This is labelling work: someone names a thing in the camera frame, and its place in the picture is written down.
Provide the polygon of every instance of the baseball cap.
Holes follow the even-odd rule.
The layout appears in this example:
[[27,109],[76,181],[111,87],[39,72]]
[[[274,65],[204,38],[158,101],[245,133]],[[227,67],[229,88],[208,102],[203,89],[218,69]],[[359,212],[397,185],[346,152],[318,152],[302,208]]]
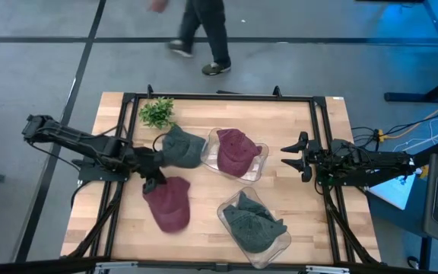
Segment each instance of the baseball cap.
[[184,229],[190,221],[190,183],[181,177],[168,177],[166,183],[155,183],[149,180],[143,185],[143,198],[158,227],[168,233]]
[[283,220],[271,221],[253,212],[229,205],[223,210],[230,232],[246,252],[261,253],[287,231]]
[[174,125],[165,134],[162,143],[163,166],[195,168],[201,164],[205,139],[184,132],[178,125]]
[[266,207],[264,207],[259,202],[248,198],[243,191],[240,192],[240,198],[237,202],[237,208],[240,210],[246,210],[247,212],[254,213],[255,215],[263,217],[269,221],[275,221],[273,219],[273,216],[271,216],[270,211],[268,211]]
[[248,172],[253,158],[262,153],[262,147],[256,146],[251,139],[238,129],[217,131],[219,150],[217,168],[229,175],[241,178]]

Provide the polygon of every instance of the clear plastic tray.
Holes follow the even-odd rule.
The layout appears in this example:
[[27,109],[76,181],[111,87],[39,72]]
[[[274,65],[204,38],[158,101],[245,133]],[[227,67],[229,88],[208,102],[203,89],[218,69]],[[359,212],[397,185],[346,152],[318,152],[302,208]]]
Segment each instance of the clear plastic tray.
[[208,139],[204,144],[204,148],[202,148],[201,160],[202,163],[205,164],[210,170],[217,172],[225,177],[229,177],[231,179],[238,180],[241,183],[252,185],[254,182],[259,180],[262,176],[262,169],[265,165],[265,160],[268,157],[268,146],[265,144],[257,144],[257,146],[262,147],[262,153],[252,160],[251,165],[249,166],[248,171],[241,178],[235,177],[233,175],[224,173],[219,170],[217,167],[217,152],[219,151],[219,136],[217,136],[217,131],[221,130],[219,128],[212,129],[209,132]]
[[[222,221],[224,227],[229,231],[231,234],[231,237],[236,241],[233,234],[231,233],[231,229],[229,224],[227,223],[226,217],[224,216],[223,210],[228,207],[229,205],[237,206],[237,203],[240,199],[240,193],[243,191],[246,194],[246,197],[249,199],[256,201],[260,204],[262,204],[265,208],[265,204],[262,203],[262,201],[259,199],[258,195],[256,194],[256,191],[252,187],[245,187],[242,190],[240,190],[236,195],[234,195],[232,198],[227,200],[227,202],[223,203],[219,208],[217,209],[217,216]],[[244,255],[248,258],[248,260],[251,262],[251,264],[257,268],[257,269],[263,269],[268,264],[270,264],[278,255],[280,255],[284,250],[287,249],[288,246],[290,246],[290,243],[292,241],[292,237],[290,236],[290,233],[286,231],[282,235],[278,236],[273,244],[265,251],[261,253],[249,253],[245,251],[239,244],[238,246],[243,251]]]

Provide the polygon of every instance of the dark pants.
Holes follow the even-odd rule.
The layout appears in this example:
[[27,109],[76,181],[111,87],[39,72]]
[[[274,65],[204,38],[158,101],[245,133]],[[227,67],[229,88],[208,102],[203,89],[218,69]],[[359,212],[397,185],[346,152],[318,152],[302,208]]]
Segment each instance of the dark pants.
[[192,50],[195,32],[202,25],[211,46],[214,62],[230,66],[227,51],[226,15],[222,0],[187,0],[186,11],[183,14],[179,38],[185,49]]

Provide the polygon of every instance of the shoe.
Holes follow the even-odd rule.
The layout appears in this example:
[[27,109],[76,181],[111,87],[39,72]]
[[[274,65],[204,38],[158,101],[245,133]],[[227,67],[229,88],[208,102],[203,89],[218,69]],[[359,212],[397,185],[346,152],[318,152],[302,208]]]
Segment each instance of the shoe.
[[212,62],[208,65],[205,65],[204,68],[202,68],[202,73],[204,73],[207,76],[212,76],[212,75],[225,73],[230,70],[231,70],[231,65],[224,67],[223,65],[219,65],[216,62]]
[[173,40],[167,44],[168,49],[186,58],[192,58],[192,51],[186,50],[181,40]]

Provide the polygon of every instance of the hand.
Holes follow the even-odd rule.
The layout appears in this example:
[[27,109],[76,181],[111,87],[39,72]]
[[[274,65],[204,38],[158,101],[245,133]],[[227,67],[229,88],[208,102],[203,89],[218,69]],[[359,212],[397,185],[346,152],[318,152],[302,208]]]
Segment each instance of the hand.
[[150,9],[162,13],[168,5],[168,0],[152,0]]

